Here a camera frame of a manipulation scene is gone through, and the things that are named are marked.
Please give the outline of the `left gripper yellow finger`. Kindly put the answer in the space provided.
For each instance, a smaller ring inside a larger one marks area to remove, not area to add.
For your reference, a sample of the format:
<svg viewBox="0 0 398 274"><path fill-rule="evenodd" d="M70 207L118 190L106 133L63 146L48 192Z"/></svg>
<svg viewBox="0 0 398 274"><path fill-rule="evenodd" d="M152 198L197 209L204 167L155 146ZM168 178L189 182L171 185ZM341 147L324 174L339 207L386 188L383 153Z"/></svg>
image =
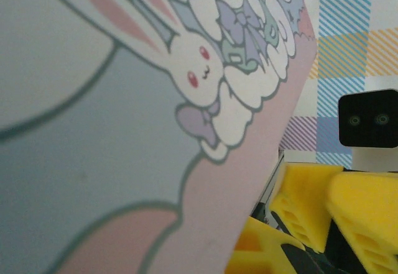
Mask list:
<svg viewBox="0 0 398 274"><path fill-rule="evenodd" d="M249 217L224 274L314 274L314 263L297 239Z"/></svg>

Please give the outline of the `grey-blue cartoon pouch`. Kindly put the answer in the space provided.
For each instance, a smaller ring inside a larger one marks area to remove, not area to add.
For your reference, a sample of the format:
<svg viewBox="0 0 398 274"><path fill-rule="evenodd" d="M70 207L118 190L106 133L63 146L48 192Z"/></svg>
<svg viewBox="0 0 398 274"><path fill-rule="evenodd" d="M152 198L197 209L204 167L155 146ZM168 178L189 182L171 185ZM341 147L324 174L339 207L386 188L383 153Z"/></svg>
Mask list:
<svg viewBox="0 0 398 274"><path fill-rule="evenodd" d="M0 274L223 274L316 52L304 0L0 0Z"/></svg>

